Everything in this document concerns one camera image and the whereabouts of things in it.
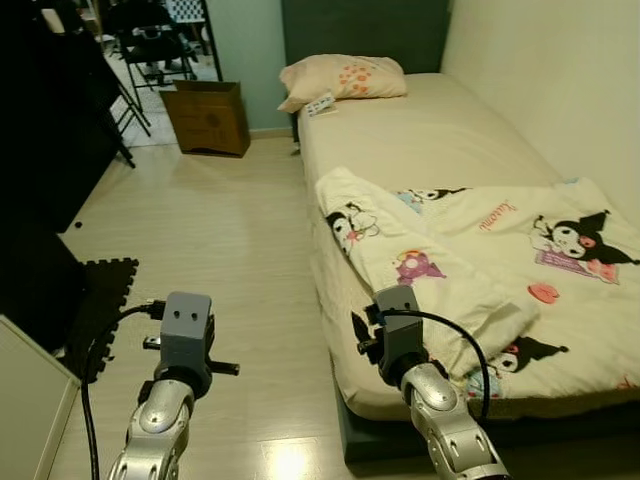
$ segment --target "red text print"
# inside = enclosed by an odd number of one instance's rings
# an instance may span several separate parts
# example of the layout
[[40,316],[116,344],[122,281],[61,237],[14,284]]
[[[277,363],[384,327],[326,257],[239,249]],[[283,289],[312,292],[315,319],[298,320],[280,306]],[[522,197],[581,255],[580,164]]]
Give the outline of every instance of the red text print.
[[627,378],[627,376],[626,376],[626,375],[624,375],[624,376],[622,377],[622,381],[617,385],[617,387],[616,387],[616,388],[617,388],[618,390],[628,390],[628,389],[630,389],[630,388],[638,388],[638,386],[637,386],[635,383],[633,383],[633,382],[629,381],[629,379]]
[[479,225],[480,230],[486,230],[487,232],[491,231],[493,225],[502,218],[506,213],[509,212],[517,212],[518,209],[511,205],[508,200],[502,202],[498,207],[491,212],[487,218]]

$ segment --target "tiled floor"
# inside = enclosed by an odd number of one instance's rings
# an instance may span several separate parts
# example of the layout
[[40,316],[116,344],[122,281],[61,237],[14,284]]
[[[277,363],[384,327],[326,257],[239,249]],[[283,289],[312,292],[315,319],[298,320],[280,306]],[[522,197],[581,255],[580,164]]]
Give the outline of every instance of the tiled floor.
[[[254,141],[243,159],[181,156],[176,145],[114,162],[64,235],[80,260],[140,259],[130,305],[173,290],[210,295],[213,356],[239,362],[196,404],[181,479],[426,479],[425,458],[342,460],[329,359],[308,265],[302,160],[290,139]],[[140,384],[158,361],[143,351],[159,324],[120,327],[115,360],[91,387],[103,477],[124,443]],[[517,479],[640,478],[637,437],[504,451]],[[89,476],[80,401],[50,480]]]

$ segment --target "wall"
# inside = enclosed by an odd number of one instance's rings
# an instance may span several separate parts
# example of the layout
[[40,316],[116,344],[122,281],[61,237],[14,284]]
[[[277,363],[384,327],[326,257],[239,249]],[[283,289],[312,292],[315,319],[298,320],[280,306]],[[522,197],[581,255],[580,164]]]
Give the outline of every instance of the wall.
[[280,0],[206,0],[222,75],[239,81],[252,129],[290,126],[276,108],[285,98]]
[[640,226],[637,0],[456,0],[443,71]]

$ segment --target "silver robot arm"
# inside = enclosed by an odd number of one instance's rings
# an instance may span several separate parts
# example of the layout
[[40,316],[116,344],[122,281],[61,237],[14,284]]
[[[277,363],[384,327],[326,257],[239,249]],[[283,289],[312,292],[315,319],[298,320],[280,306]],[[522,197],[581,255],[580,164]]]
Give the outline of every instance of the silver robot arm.
[[143,343],[160,350],[160,363],[140,393],[109,480],[177,480],[196,399],[209,391],[213,373],[240,373],[237,364],[209,359],[215,337],[210,310],[211,299],[203,295],[175,292],[167,298],[160,337]]
[[[377,312],[418,310],[413,290],[392,287],[374,296],[367,309],[371,323]],[[508,480],[502,460],[485,431],[469,414],[462,392],[429,363],[423,346],[422,319],[389,316],[369,337],[362,319],[353,316],[360,343],[358,351],[369,357],[385,383],[400,389],[411,409],[411,421],[427,441],[429,455],[442,480]]]

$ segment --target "cartoon print duvet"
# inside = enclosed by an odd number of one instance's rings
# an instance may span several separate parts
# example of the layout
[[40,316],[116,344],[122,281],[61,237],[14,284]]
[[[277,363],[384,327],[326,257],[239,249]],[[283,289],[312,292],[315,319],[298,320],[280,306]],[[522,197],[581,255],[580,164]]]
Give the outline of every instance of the cartoon print duvet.
[[[340,168],[316,191],[372,291],[411,285],[478,340],[493,397],[640,385],[640,233],[590,180],[390,193]],[[480,396],[477,359],[448,330],[425,322],[425,346]]]

